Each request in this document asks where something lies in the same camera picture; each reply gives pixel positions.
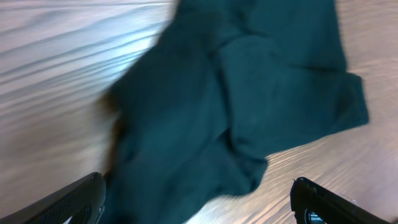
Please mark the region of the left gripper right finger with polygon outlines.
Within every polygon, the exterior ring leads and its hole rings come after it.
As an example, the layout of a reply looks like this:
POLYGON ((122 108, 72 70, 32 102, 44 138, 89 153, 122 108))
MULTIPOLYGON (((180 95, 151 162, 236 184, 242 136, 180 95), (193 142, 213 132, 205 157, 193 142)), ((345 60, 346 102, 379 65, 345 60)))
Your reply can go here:
POLYGON ((294 181, 290 207, 297 224, 389 224, 304 177, 294 181))

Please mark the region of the black t-shirt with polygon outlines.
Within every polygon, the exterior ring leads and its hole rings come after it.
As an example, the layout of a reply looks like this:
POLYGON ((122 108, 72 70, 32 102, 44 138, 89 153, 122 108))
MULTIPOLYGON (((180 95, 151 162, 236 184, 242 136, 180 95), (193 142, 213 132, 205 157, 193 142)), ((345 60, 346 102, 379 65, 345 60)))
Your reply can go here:
POLYGON ((123 131, 101 223, 183 223, 255 191, 268 155, 369 120, 329 0, 180 1, 109 95, 123 131))

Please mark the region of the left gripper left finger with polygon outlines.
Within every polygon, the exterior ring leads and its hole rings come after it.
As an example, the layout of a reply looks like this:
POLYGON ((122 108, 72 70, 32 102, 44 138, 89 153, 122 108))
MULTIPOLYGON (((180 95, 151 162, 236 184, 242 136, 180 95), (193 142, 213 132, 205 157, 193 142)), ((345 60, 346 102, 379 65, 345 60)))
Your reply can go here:
POLYGON ((105 196, 105 179, 93 172, 1 218, 1 224, 97 224, 104 212, 105 196))

